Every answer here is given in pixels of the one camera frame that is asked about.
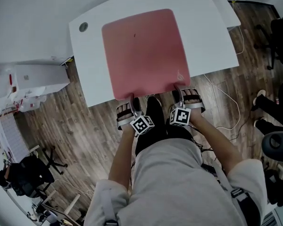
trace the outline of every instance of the wooden floor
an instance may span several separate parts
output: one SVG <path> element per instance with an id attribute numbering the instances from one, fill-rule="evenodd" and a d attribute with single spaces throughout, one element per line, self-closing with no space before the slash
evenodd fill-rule
<path id="1" fill-rule="evenodd" d="M 238 102 L 241 120 L 237 127 L 231 131 L 220 129 L 229 139 L 237 137 L 239 127 L 246 121 L 256 93 L 260 89 L 267 91 L 267 97 L 274 100 L 281 83 L 283 83 L 283 65 L 276 61 L 275 69 L 269 71 L 266 66 L 270 64 L 269 50 L 255 50 L 254 43 L 265 44 L 266 40 L 255 25 L 261 24 L 269 32 L 270 22 L 275 15 L 270 7 L 251 4 L 235 4 L 235 11 L 241 20 L 241 30 L 245 40 L 245 48 L 238 55 L 239 67 L 207 74 L 207 77 L 218 88 L 228 93 Z M 238 28 L 230 31 L 236 52 L 242 51 L 242 37 Z M 107 178 L 108 172 L 120 141 L 120 133 L 116 128 L 115 110 L 117 101 L 109 101 L 87 108 L 81 85 L 77 75 L 75 62 L 69 64 L 68 74 L 71 84 L 58 93 L 50 95 L 40 109 L 25 113 L 25 118 L 31 130 L 31 137 L 42 148 L 50 149 L 56 146 L 55 157 L 61 163 L 67 163 L 68 168 L 60 176 L 52 170 L 55 179 L 64 179 L 75 187 L 86 192 L 94 189 L 97 180 Z M 207 79 L 201 75 L 191 79 L 191 84 L 201 94 L 206 111 L 204 116 L 214 125 L 232 127 L 239 118 L 236 104 L 222 92 L 213 88 Z M 162 95 L 166 114 L 172 103 L 170 93 Z M 141 99 L 145 111 L 145 100 Z M 276 121 L 261 110 L 250 114 L 250 119 L 242 127 L 233 144 L 243 154 L 244 158 L 257 158 L 262 156 L 261 133 L 253 128 L 253 122 L 260 116 L 266 116 L 268 121 Z M 209 147 L 203 136 L 193 132 L 196 141 Z M 40 158 L 46 161 L 39 151 Z M 214 153 L 204 152 L 206 163 L 215 159 Z M 57 181 L 49 187 L 48 193 L 56 189 L 54 201 L 61 209 L 79 193 L 70 185 Z M 90 198 L 81 193 L 81 198 L 70 215 L 76 219 L 77 209 L 87 209 Z"/>

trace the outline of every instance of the gray shirt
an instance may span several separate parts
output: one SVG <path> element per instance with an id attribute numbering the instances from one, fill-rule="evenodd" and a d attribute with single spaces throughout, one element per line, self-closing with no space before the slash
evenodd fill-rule
<path id="1" fill-rule="evenodd" d="M 133 191 L 101 180 L 85 218 L 85 226 L 103 226 L 103 197 L 109 194 L 120 226 L 242 226 L 231 198 L 202 167 L 199 148 L 185 139 L 167 139 L 144 149 L 136 158 Z M 258 206 L 267 205 L 262 163 L 248 159 L 227 175 L 232 187 L 244 189 Z"/>

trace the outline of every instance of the black pants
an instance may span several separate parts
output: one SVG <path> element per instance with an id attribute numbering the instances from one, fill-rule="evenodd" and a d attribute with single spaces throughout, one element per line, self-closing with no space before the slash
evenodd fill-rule
<path id="1" fill-rule="evenodd" d="M 192 141 L 193 137 L 187 129 L 170 125 L 170 119 L 167 119 L 165 123 L 162 108 L 156 98 L 149 97 L 146 115 L 151 117 L 155 127 L 138 137 L 135 150 L 136 156 L 143 149 L 161 140 L 182 138 Z"/>
<path id="2" fill-rule="evenodd" d="M 256 106 L 263 111 L 274 117 L 283 125 L 283 105 L 277 105 L 275 102 L 267 99 L 265 96 L 260 95 L 256 99 Z M 283 127 L 275 126 L 266 120 L 259 120 L 256 127 L 265 135 L 273 131 L 283 131 Z"/>

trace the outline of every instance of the pink mat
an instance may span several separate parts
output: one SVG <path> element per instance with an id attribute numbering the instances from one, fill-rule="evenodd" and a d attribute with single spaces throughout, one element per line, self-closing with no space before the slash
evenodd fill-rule
<path id="1" fill-rule="evenodd" d="M 173 12 L 142 13 L 102 27 L 115 99 L 163 93 L 174 83 L 189 86 L 190 74 Z"/>

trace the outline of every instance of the white shirt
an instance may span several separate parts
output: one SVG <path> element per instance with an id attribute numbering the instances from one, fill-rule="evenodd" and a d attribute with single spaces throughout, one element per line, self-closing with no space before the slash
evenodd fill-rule
<path id="1" fill-rule="evenodd" d="M 104 225 L 104 191 L 120 226 L 242 226 L 232 199 L 201 164 L 200 150 L 189 140 L 167 139 L 149 146 L 136 158 L 131 196 L 116 182 L 99 181 L 84 226 Z M 263 219 L 267 193 L 262 163 L 242 161 L 227 178 L 232 187 L 251 195 Z"/>

